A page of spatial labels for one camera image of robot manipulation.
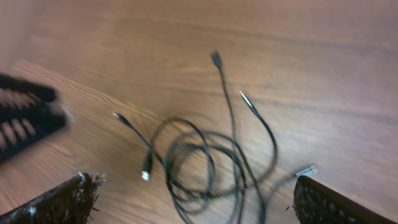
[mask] black textured object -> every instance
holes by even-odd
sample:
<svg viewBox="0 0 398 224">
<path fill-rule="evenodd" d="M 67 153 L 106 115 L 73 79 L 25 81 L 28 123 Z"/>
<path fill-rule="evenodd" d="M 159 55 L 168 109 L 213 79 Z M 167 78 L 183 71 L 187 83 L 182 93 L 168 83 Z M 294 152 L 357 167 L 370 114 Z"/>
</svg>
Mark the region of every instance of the black textured object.
<svg viewBox="0 0 398 224">
<path fill-rule="evenodd" d="M 0 163 L 65 126 L 56 100 L 51 87 L 0 73 Z"/>
<path fill-rule="evenodd" d="M 0 215 L 2 224 L 86 224 L 98 198 L 97 188 L 105 180 L 79 173 L 72 179 L 39 195 L 10 212 Z"/>
<path fill-rule="evenodd" d="M 297 180 L 293 208 L 301 224 L 397 224 L 306 176 Z"/>
</svg>

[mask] usb connector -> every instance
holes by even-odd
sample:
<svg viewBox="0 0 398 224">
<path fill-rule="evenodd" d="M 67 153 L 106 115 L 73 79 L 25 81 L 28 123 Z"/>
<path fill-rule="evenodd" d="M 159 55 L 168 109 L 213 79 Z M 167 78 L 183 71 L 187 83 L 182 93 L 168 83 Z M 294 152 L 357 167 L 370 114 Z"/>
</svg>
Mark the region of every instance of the usb connector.
<svg viewBox="0 0 398 224">
<path fill-rule="evenodd" d="M 308 167 L 308 168 L 306 168 L 304 170 L 301 170 L 300 172 L 296 173 L 295 176 L 296 177 L 300 177 L 300 176 L 305 175 L 307 177 L 310 177 L 313 174 L 317 174 L 318 172 L 319 171 L 318 171 L 318 168 L 316 167 L 316 165 L 313 165 L 313 166 L 310 166 L 310 167 Z"/>
</svg>

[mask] wire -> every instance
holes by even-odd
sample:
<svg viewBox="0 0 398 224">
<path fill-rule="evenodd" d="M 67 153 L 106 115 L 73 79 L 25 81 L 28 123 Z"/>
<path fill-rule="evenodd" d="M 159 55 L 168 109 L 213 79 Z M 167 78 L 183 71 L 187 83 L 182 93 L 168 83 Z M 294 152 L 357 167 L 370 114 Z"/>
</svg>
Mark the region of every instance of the wire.
<svg viewBox="0 0 398 224">
<path fill-rule="evenodd" d="M 219 73 L 220 73 L 220 78 L 221 78 L 221 86 L 223 88 L 223 92 L 225 95 L 225 99 L 228 105 L 229 109 L 229 115 L 231 117 L 231 130 L 232 130 L 232 137 L 229 137 L 227 135 L 215 132 L 215 131 L 208 131 L 204 130 L 201 131 L 198 127 L 196 127 L 193 123 L 190 121 L 187 121 L 186 119 L 182 118 L 169 118 L 165 120 L 155 131 L 154 135 L 152 136 L 152 139 L 150 142 L 148 142 L 143 135 L 121 114 L 114 114 L 124 125 L 127 127 L 131 128 L 141 139 L 142 141 L 146 144 L 148 147 L 148 153 L 146 156 L 146 160 L 144 163 L 144 168 L 142 172 L 142 178 L 144 180 L 149 180 L 149 174 L 152 169 L 152 157 L 154 156 L 163 166 L 165 175 L 166 175 L 166 185 L 167 188 L 171 194 L 171 198 L 173 200 L 174 206 L 176 208 L 176 211 L 180 218 L 183 220 L 184 223 L 190 223 L 189 215 L 198 215 L 202 212 L 204 212 L 210 202 L 212 200 L 216 200 L 218 198 L 222 197 L 234 197 L 234 205 L 233 209 L 231 212 L 231 216 L 227 223 L 232 223 L 236 220 L 237 223 L 241 222 L 241 217 L 242 217 L 242 210 L 244 207 L 244 196 L 245 192 L 248 189 L 254 188 L 256 193 L 257 193 L 257 198 L 258 198 L 258 206 L 259 206 L 259 214 L 258 214 L 258 220 L 257 223 L 265 223 L 266 222 L 266 210 L 267 210 L 267 204 L 271 201 L 272 196 L 275 194 L 277 189 L 286 183 L 287 181 L 293 179 L 296 176 L 296 172 L 294 174 L 288 175 L 286 178 L 283 178 L 280 182 L 278 182 L 272 189 L 271 191 L 267 194 L 267 196 L 264 198 L 261 194 L 261 191 L 259 189 L 258 183 L 264 181 L 269 177 L 269 175 L 272 173 L 274 170 L 274 167 L 277 162 L 277 143 L 274 137 L 274 134 L 272 133 L 270 127 L 268 124 L 264 121 L 262 116 L 257 112 L 257 109 L 253 106 L 253 104 L 250 102 L 248 97 L 242 94 L 243 99 L 245 102 L 248 104 L 250 107 L 251 111 L 257 116 L 257 118 L 260 120 L 260 122 L 263 124 L 265 129 L 267 130 L 268 135 L 270 136 L 270 139 L 272 141 L 272 160 L 271 163 L 269 164 L 268 168 L 257 178 L 255 178 L 254 174 L 252 173 L 251 167 L 249 165 L 248 160 L 246 159 L 245 154 L 243 153 L 243 150 L 241 146 L 236 142 L 236 125 L 235 125 L 235 118 L 234 118 L 234 113 L 233 109 L 231 106 L 231 100 L 228 95 L 228 91 L 226 88 L 226 80 L 224 77 L 224 72 L 222 68 L 222 63 L 221 63 L 221 57 L 217 51 L 214 51 L 211 53 L 211 58 L 213 60 L 214 65 L 217 67 Z M 166 155 L 162 158 L 159 153 L 155 150 L 155 142 L 159 138 L 161 132 L 164 130 L 164 128 L 168 125 L 175 124 L 175 123 L 180 123 L 187 125 L 193 129 L 192 132 L 188 133 L 183 133 L 176 137 L 170 147 L 168 148 L 168 151 Z M 199 137 L 201 139 L 201 144 L 194 144 L 188 141 L 185 141 L 186 139 L 190 139 L 192 137 Z M 208 144 L 209 139 L 211 138 L 220 138 L 225 141 L 228 141 L 231 143 L 231 149 L 221 146 L 219 144 Z M 228 190 L 222 190 L 222 191 L 216 191 L 215 190 L 215 176 L 216 176 L 216 168 L 215 168 L 215 162 L 210 154 L 210 149 L 211 150 L 216 150 L 219 152 L 222 152 L 223 154 L 227 155 L 233 163 L 233 174 L 234 174 L 234 185 L 231 186 Z M 205 190 L 197 190 L 197 189 L 188 189 L 184 187 L 179 181 L 177 181 L 177 176 L 178 172 L 180 170 L 180 166 L 183 164 L 183 162 L 187 159 L 187 157 L 197 151 L 202 151 L 207 158 L 207 166 L 208 166 L 208 177 L 207 177 L 207 186 Z M 246 178 L 246 172 L 249 174 L 249 177 L 251 179 L 251 183 L 249 184 L 247 182 Z M 177 193 L 177 190 L 179 192 L 182 192 L 185 194 L 185 196 L 181 196 L 181 194 Z M 200 203 L 200 207 L 196 209 L 187 209 L 183 206 L 183 204 L 186 203 Z"/>
</svg>

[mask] tangled cable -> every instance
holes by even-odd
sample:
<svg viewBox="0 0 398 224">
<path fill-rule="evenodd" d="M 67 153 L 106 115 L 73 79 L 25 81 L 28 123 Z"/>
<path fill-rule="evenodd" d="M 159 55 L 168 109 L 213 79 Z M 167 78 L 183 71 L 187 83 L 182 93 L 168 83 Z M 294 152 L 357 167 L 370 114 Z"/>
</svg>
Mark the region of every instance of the tangled cable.
<svg viewBox="0 0 398 224">
<path fill-rule="evenodd" d="M 273 171 L 276 162 L 277 162 L 277 143 L 268 124 L 264 121 L 261 115 L 257 112 L 257 109 L 253 106 L 250 100 L 244 95 L 242 92 L 242 97 L 250 107 L 251 111 L 257 116 L 260 122 L 263 124 L 265 129 L 268 132 L 269 137 L 272 141 L 272 151 L 273 157 L 271 160 L 270 165 L 268 168 L 260 175 L 259 177 L 255 178 L 254 174 L 252 173 L 251 167 L 246 159 L 246 156 L 243 153 L 241 146 L 236 142 L 236 127 L 235 127 L 235 119 L 234 113 L 231 106 L 231 101 L 229 99 L 229 95 L 226 89 L 226 82 L 224 77 L 224 72 L 222 69 L 221 57 L 217 51 L 211 53 L 211 58 L 213 60 L 214 65 L 217 67 L 218 71 L 220 72 L 221 78 L 221 85 L 223 87 L 223 92 L 226 98 L 226 102 L 229 109 L 229 114 L 231 116 L 231 125 L 232 125 L 232 137 L 226 136 L 224 134 L 215 132 L 215 131 L 201 131 L 198 127 L 196 127 L 190 121 L 182 118 L 170 118 L 164 121 L 155 131 L 150 143 L 143 137 L 143 135 L 121 114 L 114 114 L 123 124 L 127 127 L 131 128 L 147 145 L 148 153 L 146 156 L 146 160 L 144 163 L 144 169 L 142 172 L 142 178 L 148 180 L 149 173 L 152 169 L 152 158 L 155 157 L 163 166 L 165 174 L 166 174 L 166 184 L 167 188 L 171 194 L 174 206 L 177 210 L 178 215 L 183 220 L 184 223 L 190 223 L 189 215 L 198 215 L 201 212 L 204 212 L 206 208 L 208 208 L 210 202 L 214 199 L 218 199 L 221 197 L 229 197 L 234 196 L 234 206 L 231 212 L 231 216 L 227 223 L 232 223 L 234 220 L 237 220 L 238 223 L 241 221 L 242 217 L 242 210 L 244 207 L 244 196 L 245 192 L 248 189 L 254 188 L 257 193 L 258 204 L 259 204 L 259 214 L 258 214 L 258 224 L 266 222 L 266 209 L 267 204 L 270 202 L 273 194 L 276 190 L 289 181 L 290 179 L 300 175 L 307 175 L 313 174 L 315 171 L 307 166 L 306 169 L 301 170 L 299 173 L 292 173 L 289 174 L 287 177 L 283 178 L 278 184 L 275 184 L 273 188 L 269 191 L 269 193 L 263 197 L 261 191 L 259 189 L 258 183 L 265 180 Z M 159 153 L 155 150 L 155 142 L 161 132 L 164 130 L 165 126 L 174 124 L 174 123 L 182 123 L 187 125 L 193 129 L 192 132 L 183 133 L 177 138 L 175 138 L 166 155 L 162 158 Z M 201 139 L 201 144 L 194 144 L 191 142 L 184 141 L 185 139 L 197 136 Z M 221 146 L 219 144 L 209 144 L 209 138 L 217 137 L 220 139 L 224 139 L 231 143 L 231 149 Z M 216 175 L 216 168 L 214 160 L 210 154 L 210 149 L 222 152 L 223 154 L 227 155 L 231 158 L 233 163 L 233 174 L 234 174 L 234 185 L 228 189 L 223 191 L 215 191 L 215 175 Z M 207 166 L 208 166 L 208 184 L 205 190 L 194 190 L 188 189 L 184 187 L 180 182 L 177 181 L 176 176 L 180 170 L 180 166 L 186 161 L 187 157 L 197 151 L 202 151 L 206 155 L 207 159 Z M 248 184 L 246 172 L 249 174 L 251 183 Z M 185 194 L 185 197 L 179 195 L 176 192 L 176 189 L 182 191 Z M 182 205 L 183 203 L 187 202 L 201 202 L 200 208 L 197 209 L 187 209 L 184 208 Z"/>
</svg>

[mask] table surface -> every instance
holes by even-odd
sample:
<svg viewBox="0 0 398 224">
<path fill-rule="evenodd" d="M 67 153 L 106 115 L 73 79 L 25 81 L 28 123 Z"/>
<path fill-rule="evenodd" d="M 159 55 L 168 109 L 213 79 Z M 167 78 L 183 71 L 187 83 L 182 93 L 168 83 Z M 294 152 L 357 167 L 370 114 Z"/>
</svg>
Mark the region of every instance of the table surface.
<svg viewBox="0 0 398 224">
<path fill-rule="evenodd" d="M 95 223 L 181 223 L 154 163 L 141 179 L 146 147 L 113 116 L 147 138 L 170 116 L 231 133 L 217 69 L 223 59 L 238 141 L 255 175 L 271 142 L 239 95 L 244 91 L 275 132 L 279 160 L 265 193 L 303 164 L 313 178 L 398 222 L 398 1 L 54 0 L 41 5 L 10 72 L 52 85 L 73 115 L 68 129 L 0 166 L 4 213 L 76 175 L 105 173 Z M 159 143 L 164 154 L 173 131 Z M 231 163 L 215 154 L 221 184 Z M 195 154 L 183 181 L 201 187 Z M 269 207 L 269 223 L 298 223 L 294 182 Z M 248 191 L 243 223 L 257 220 Z M 224 223 L 231 198 L 214 201 L 195 223 Z"/>
</svg>

